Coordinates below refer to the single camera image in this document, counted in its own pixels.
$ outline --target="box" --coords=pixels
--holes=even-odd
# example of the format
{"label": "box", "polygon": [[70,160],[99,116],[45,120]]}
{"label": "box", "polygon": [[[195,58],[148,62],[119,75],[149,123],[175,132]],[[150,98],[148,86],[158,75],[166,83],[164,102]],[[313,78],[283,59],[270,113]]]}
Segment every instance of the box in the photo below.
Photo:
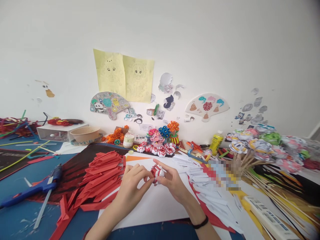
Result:
{"label": "box", "polygon": [[38,135],[41,140],[50,140],[56,142],[71,142],[74,137],[70,132],[74,129],[87,127],[86,123],[74,124],[71,126],[56,126],[56,125],[44,125],[37,127]]}

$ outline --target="paper fan decoration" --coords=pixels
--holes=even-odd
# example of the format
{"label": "paper fan decoration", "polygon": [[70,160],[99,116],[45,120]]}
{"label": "paper fan decoration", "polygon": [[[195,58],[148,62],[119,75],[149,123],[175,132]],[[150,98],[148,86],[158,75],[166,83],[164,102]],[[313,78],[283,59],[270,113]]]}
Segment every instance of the paper fan decoration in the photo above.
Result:
{"label": "paper fan decoration", "polygon": [[99,92],[90,103],[91,112],[107,114],[111,120],[116,120],[116,114],[129,107],[127,100],[113,92]]}
{"label": "paper fan decoration", "polygon": [[203,122],[208,122],[210,117],[230,109],[227,101],[217,94],[205,93],[194,98],[186,108],[186,112],[202,117]]}

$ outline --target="hand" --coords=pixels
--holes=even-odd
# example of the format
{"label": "hand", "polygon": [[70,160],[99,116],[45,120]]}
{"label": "hand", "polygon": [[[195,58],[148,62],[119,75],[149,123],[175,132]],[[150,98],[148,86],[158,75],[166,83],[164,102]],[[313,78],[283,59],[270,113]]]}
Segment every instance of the hand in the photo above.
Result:
{"label": "hand", "polygon": [[[137,188],[139,182],[144,180],[140,189]],[[119,209],[121,218],[125,218],[140,202],[143,195],[150,188],[154,177],[144,166],[136,164],[134,167],[127,165],[124,171],[119,192],[112,202]]]}
{"label": "hand", "polygon": [[177,200],[177,202],[185,205],[190,197],[194,198],[183,184],[176,169],[169,167],[157,159],[153,159],[153,161],[166,170],[166,172],[164,172],[164,177],[158,176],[157,181],[169,189],[170,193],[174,199]]}

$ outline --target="yellow paper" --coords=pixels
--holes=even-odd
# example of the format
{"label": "yellow paper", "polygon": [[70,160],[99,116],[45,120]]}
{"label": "yellow paper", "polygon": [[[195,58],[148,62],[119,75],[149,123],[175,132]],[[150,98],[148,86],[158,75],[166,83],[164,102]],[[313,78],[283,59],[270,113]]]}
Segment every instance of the yellow paper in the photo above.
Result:
{"label": "yellow paper", "polygon": [[127,101],[150,103],[154,61],[123,56],[123,65]]}
{"label": "yellow paper", "polygon": [[93,49],[99,91],[115,92],[127,101],[150,103],[153,60]]}
{"label": "yellow paper", "polygon": [[126,98],[126,75],[123,56],[93,49],[96,62],[99,92],[115,92]]}

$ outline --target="glue bottle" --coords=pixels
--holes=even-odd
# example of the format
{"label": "glue bottle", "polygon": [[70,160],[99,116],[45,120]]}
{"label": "glue bottle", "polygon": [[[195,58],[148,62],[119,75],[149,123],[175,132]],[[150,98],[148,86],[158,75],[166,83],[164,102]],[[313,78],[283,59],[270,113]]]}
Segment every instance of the glue bottle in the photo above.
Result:
{"label": "glue bottle", "polygon": [[222,131],[218,131],[218,133],[216,133],[215,135],[213,135],[212,138],[212,143],[210,145],[210,149],[212,150],[212,155],[216,156],[218,153],[218,148],[220,146],[220,144],[222,143],[223,140],[223,135],[222,135]]}
{"label": "glue bottle", "polygon": [[134,140],[134,134],[131,133],[130,131],[128,131],[128,132],[124,135],[123,147],[124,147],[124,148],[132,148],[132,146],[133,146],[133,140]]}

